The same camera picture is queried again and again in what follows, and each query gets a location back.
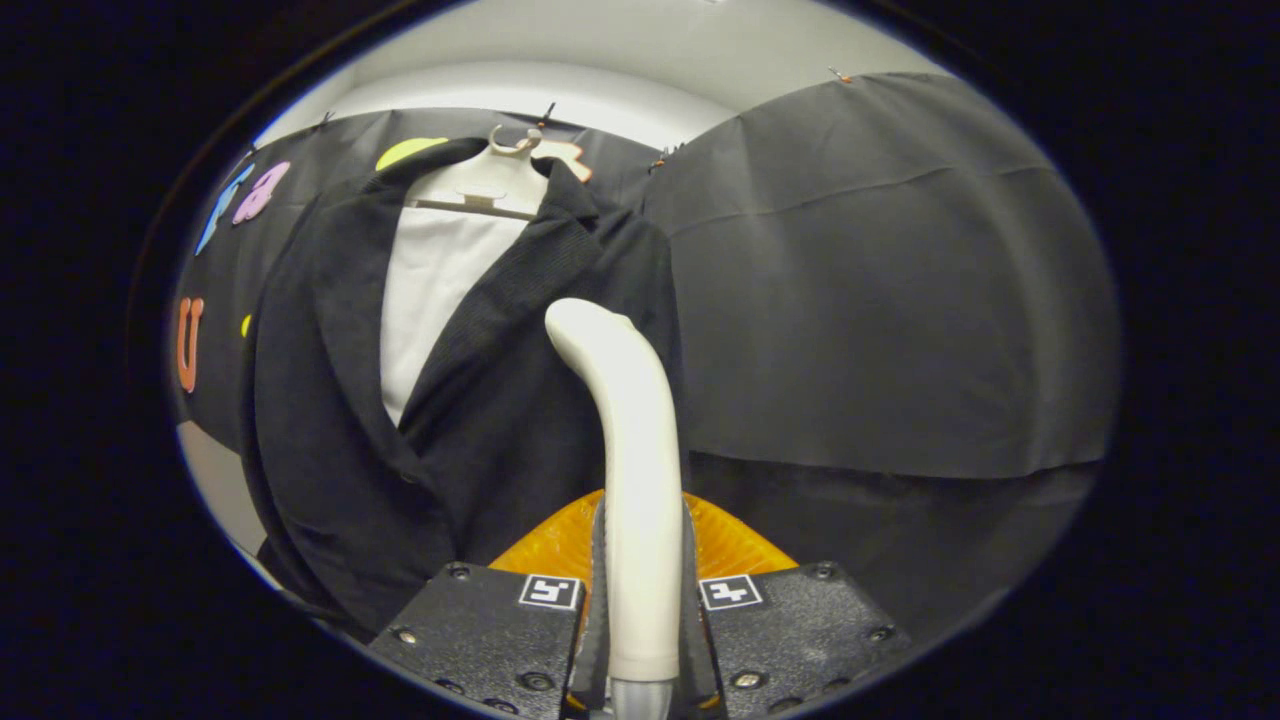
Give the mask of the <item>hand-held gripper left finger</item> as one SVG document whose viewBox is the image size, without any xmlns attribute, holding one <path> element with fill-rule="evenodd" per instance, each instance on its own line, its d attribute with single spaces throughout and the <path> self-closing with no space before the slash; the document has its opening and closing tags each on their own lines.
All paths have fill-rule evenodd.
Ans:
<svg viewBox="0 0 1280 720">
<path fill-rule="evenodd" d="M 370 643 L 425 689 L 516 719 L 575 719 L 602 703 L 605 605 L 593 598 L 603 495 L 554 512 L 497 560 L 448 562 Z"/>
</svg>

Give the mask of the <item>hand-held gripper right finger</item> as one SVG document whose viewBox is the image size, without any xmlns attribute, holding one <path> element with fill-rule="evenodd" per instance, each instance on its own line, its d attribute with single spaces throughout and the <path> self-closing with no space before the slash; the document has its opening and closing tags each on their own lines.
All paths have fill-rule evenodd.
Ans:
<svg viewBox="0 0 1280 720">
<path fill-rule="evenodd" d="M 913 647 L 908 629 L 838 562 L 799 562 L 717 505 L 684 501 L 687 717 L 815 708 Z"/>
</svg>

